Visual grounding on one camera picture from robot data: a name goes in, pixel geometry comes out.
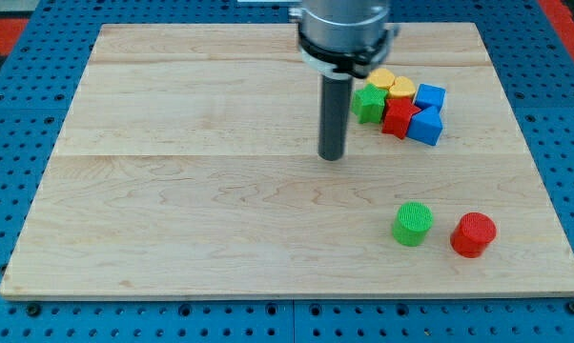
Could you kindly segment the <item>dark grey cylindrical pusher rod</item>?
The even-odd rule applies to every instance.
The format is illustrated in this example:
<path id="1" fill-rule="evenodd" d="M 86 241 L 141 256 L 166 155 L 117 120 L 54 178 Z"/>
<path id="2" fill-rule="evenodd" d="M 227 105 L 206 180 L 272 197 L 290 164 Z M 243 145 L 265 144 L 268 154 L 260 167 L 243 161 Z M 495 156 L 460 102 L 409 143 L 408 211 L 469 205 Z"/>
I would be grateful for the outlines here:
<path id="1" fill-rule="evenodd" d="M 318 155 L 339 160 L 345 152 L 353 81 L 323 76 L 321 80 Z"/>

